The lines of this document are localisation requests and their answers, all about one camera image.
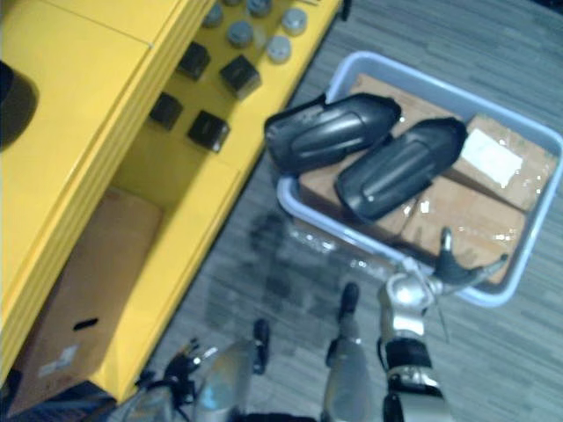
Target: small black box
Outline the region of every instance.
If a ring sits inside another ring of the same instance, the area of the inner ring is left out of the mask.
[[[162,92],[157,103],[150,110],[150,117],[166,130],[170,130],[174,127],[174,123],[176,123],[183,109],[184,107],[175,97]]]
[[[225,120],[200,111],[187,135],[203,147],[219,152],[229,131]]]
[[[220,73],[224,82],[238,99],[246,97],[262,84],[260,73],[243,55],[227,64]]]
[[[178,67],[197,81],[210,61],[208,50],[203,45],[192,42],[180,59]]]

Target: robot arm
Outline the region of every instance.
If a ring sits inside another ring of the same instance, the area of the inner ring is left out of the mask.
[[[426,276],[412,258],[403,271],[381,287],[379,357],[387,374],[384,422],[453,422],[424,341],[424,314],[439,295],[474,286],[497,272],[503,255],[490,266],[471,270],[460,266],[451,252],[450,229],[442,231],[442,248],[433,275]]]

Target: dark object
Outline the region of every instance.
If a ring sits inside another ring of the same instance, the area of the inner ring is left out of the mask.
[[[355,217],[373,222],[429,187],[457,160],[466,137],[454,118],[421,121],[345,169],[336,192]]]
[[[334,356],[336,356],[336,347],[338,347],[337,338],[331,341],[331,344],[328,346],[328,350],[326,351],[326,356],[325,356],[326,367],[333,367]]]
[[[31,82],[0,62],[0,147],[21,135],[36,107],[37,96]]]
[[[411,365],[415,367],[432,367],[430,355],[426,345],[414,338],[397,338],[385,346],[387,356],[387,367],[403,367]]]
[[[345,22],[348,20],[348,16],[350,16],[350,9],[352,9],[352,0],[344,0],[342,2],[342,13],[340,17]]]
[[[256,344],[256,360],[253,372],[256,375],[266,373],[267,362],[270,357],[270,325],[265,319],[259,319],[254,323],[254,343]]]
[[[10,409],[11,402],[18,391],[19,382],[21,381],[21,372],[10,369],[4,385],[0,389],[0,420],[4,420]]]
[[[203,45],[192,42],[179,61],[179,68],[197,81],[210,61],[208,50]]]
[[[384,422],[405,422],[403,408],[397,394],[389,393],[385,396],[383,418]]]
[[[400,114],[392,98],[361,93],[327,104],[321,96],[266,120],[266,145],[281,171],[298,174],[382,144]]]
[[[200,111],[187,135],[201,146],[219,152],[229,131],[229,125],[225,120]]]
[[[260,74],[243,55],[233,59],[220,73],[229,90],[238,99],[245,98],[262,84]]]
[[[240,422],[317,422],[307,416],[293,416],[287,413],[250,413],[244,415]]]
[[[150,117],[166,130],[171,130],[183,109],[184,107],[175,97],[162,92],[157,103],[150,110]]]
[[[338,312],[338,321],[346,314],[354,314],[355,307],[358,305],[360,299],[360,286],[356,283],[348,283],[342,291],[340,297],[340,309]]]

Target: shelf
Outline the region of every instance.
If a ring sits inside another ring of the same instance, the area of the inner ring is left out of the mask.
[[[147,120],[113,179],[114,185],[165,211],[164,226],[106,357],[91,376],[91,381],[118,401],[135,391],[138,375],[261,152],[265,119],[288,101],[339,5],[338,0],[323,0],[322,7],[295,2],[307,11],[309,27],[291,38],[293,55],[289,62],[274,65],[263,54],[264,44],[272,34],[280,32],[278,23],[291,3],[274,2],[272,18],[264,20],[247,17],[242,7],[224,7],[220,27],[202,28],[195,40],[211,55],[203,76],[194,82],[177,71],[164,88],[182,103],[183,113],[171,132]],[[227,45],[225,31],[242,17],[259,27],[261,37],[252,47],[234,50]],[[238,101],[224,87],[218,70],[241,53],[259,70],[262,85]],[[229,123],[229,136],[218,154],[186,137],[201,109]]]
[[[95,11],[94,2],[90,3]],[[4,382],[92,210],[212,4],[160,2],[137,39],[127,17],[92,18],[40,0],[2,2],[3,61],[39,92],[26,131],[2,151]],[[114,7],[96,0],[100,9]]]

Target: light blue bin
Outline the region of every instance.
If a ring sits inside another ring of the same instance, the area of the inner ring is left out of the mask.
[[[327,100],[332,102],[346,97],[361,73],[395,85],[402,90],[411,92],[417,97],[424,98],[442,108],[451,110],[465,121],[469,121],[477,113],[484,113],[498,120],[504,126],[515,130],[526,139],[550,151],[557,157],[555,172],[542,192],[537,205],[528,214],[522,238],[510,260],[510,265],[502,282],[498,285],[486,283],[483,286],[467,288],[458,293],[466,301],[479,306],[494,307],[502,305],[516,291],[536,242],[537,234],[544,222],[557,185],[561,180],[561,175],[563,174],[563,162],[561,161],[563,138],[550,128],[540,125],[521,114],[512,112],[489,100],[425,75],[405,64],[371,52],[361,51],[354,53],[340,63],[326,93]],[[282,177],[278,182],[277,196],[281,206],[288,213],[326,233],[390,261],[396,262],[405,257],[404,253],[372,237],[350,229],[347,225],[304,205],[299,200],[296,178]],[[432,271],[432,268],[423,264],[422,266],[425,268],[425,271]]]

